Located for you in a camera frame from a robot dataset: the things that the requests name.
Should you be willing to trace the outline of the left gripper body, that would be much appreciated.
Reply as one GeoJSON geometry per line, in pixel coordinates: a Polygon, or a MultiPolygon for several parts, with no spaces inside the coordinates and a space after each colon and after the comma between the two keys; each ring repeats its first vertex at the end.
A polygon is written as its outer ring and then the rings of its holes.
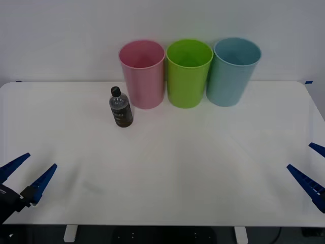
{"type": "Polygon", "coordinates": [[[20,195],[12,189],[1,184],[1,224],[3,224],[14,212],[21,211],[20,195]]]}

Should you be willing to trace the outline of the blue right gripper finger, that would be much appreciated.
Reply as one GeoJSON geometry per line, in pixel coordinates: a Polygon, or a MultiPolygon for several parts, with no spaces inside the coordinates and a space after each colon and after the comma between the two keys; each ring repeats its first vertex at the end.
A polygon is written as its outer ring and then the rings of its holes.
{"type": "Polygon", "coordinates": [[[324,187],[303,174],[291,164],[287,165],[287,169],[311,198],[314,205],[324,213],[324,187]]]}
{"type": "Polygon", "coordinates": [[[325,147],[312,142],[308,146],[317,153],[319,153],[321,156],[325,157],[325,147]]]}

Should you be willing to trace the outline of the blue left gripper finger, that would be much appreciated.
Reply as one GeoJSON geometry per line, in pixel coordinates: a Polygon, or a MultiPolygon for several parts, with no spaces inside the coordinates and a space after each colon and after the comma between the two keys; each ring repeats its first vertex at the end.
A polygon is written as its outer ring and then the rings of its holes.
{"type": "Polygon", "coordinates": [[[30,153],[25,153],[11,162],[0,167],[0,183],[3,184],[8,177],[26,160],[30,157],[30,153]]]}
{"type": "Polygon", "coordinates": [[[43,195],[45,188],[48,186],[49,181],[53,177],[57,165],[53,164],[46,172],[44,172],[37,180],[30,186],[26,187],[20,195],[26,201],[28,206],[37,205],[43,195]]]}

